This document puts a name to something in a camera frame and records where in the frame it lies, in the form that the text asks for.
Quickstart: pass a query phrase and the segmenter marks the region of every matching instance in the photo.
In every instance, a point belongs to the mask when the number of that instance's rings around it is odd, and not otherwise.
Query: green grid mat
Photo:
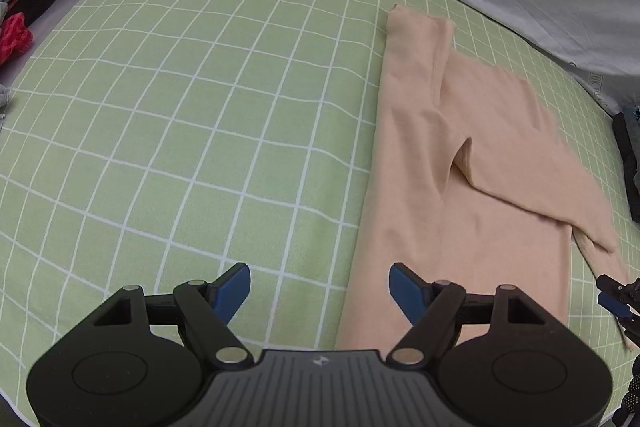
[[[0,134],[0,389],[26,419],[33,362],[126,283],[168,292],[245,261],[231,327],[252,350],[333,346],[395,3],[450,17],[457,49],[529,79],[640,266],[610,119],[456,0],[82,0],[16,81]],[[631,356],[575,247],[570,328],[619,403]]]

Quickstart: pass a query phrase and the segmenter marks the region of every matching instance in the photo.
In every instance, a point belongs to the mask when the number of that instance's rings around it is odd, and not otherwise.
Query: beige sweater
[[[386,354],[408,330],[388,292],[397,261],[470,293],[515,284],[564,323],[572,232],[596,276],[628,282],[609,203],[529,83],[453,50],[448,19],[396,6],[386,29],[337,348]]]

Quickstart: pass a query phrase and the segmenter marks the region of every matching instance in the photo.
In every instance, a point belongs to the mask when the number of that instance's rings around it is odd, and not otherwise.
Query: green checkered bedsheet
[[[638,275],[609,118],[456,0],[81,0],[16,81],[0,134],[0,389],[24,418],[33,362],[127,283],[165,293],[245,261],[231,327],[248,347],[333,346],[395,3],[449,16],[459,50],[531,81]],[[618,403],[630,356],[575,248],[572,271],[570,327],[612,368]]]

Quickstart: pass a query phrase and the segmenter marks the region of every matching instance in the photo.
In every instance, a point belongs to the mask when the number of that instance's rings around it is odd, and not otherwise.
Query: red cloth
[[[33,34],[24,25],[24,13],[12,15],[0,30],[0,64],[22,55],[33,42]]]

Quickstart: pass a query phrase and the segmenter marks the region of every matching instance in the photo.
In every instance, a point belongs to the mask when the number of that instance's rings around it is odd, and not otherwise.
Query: metal screw
[[[222,363],[240,363],[248,356],[245,349],[236,346],[223,347],[216,352],[216,358]]]
[[[415,347],[401,347],[400,349],[396,349],[391,354],[391,357],[402,365],[414,365],[414,363],[420,363],[424,359],[423,353],[420,349],[415,349]]]

